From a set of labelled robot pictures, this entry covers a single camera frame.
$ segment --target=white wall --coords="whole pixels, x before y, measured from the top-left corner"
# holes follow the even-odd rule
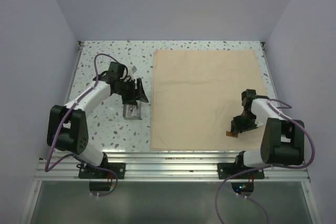
[[[79,40],[265,41],[289,0],[57,0]]]
[[[0,0],[0,216],[19,223],[77,42],[56,0]]]
[[[291,0],[266,42],[281,99],[302,119],[316,145],[309,167],[324,223],[336,218],[336,0]]]

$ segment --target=gray floor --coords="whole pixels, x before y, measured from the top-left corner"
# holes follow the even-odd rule
[[[32,223],[219,223],[217,186],[120,183],[111,195],[97,200],[89,196],[88,182],[44,182]],[[300,183],[255,184],[252,196],[267,209],[272,224],[311,223]],[[225,188],[218,206],[226,223],[266,223],[257,205]]]

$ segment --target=robotic arm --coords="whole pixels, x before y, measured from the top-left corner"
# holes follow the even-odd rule
[[[133,80],[128,75],[125,65],[111,62],[107,71],[98,75],[89,87],[73,101],[64,106],[55,105],[51,108],[47,143],[51,146],[56,129],[68,110],[76,104],[66,118],[58,136],[55,148],[60,151],[69,151],[81,160],[101,168],[108,168],[107,156],[89,142],[87,117],[107,97],[116,93],[121,95],[123,104],[138,105],[137,101],[148,103],[144,93],[141,78]]]
[[[268,106],[269,98],[257,95],[255,90],[247,89],[241,95],[244,110],[231,121],[231,130],[226,134],[237,137],[238,134],[265,125],[261,148],[240,152],[230,167],[229,175],[236,174],[251,167],[265,164],[301,165],[304,158],[305,135],[295,124],[280,117],[278,109]],[[304,127],[304,123],[294,120]]]

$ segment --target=speckled surface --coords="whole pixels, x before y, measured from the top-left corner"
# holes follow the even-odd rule
[[[79,59],[69,99],[74,99],[94,78],[93,58],[103,52],[117,58],[128,67],[138,69],[134,77],[141,77],[149,104],[142,103],[142,120],[124,120],[121,97],[114,94],[99,105],[88,117],[90,141],[105,152],[152,152],[151,94],[152,65],[156,49],[192,50],[254,50],[263,77],[266,93],[275,98],[264,55],[258,41],[85,41]],[[97,59],[98,72],[107,70],[110,59]]]

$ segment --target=beige cloth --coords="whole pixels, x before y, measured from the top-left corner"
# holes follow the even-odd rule
[[[153,66],[153,150],[260,148],[264,127],[226,136],[243,111],[241,92],[265,95],[252,50],[157,50]]]

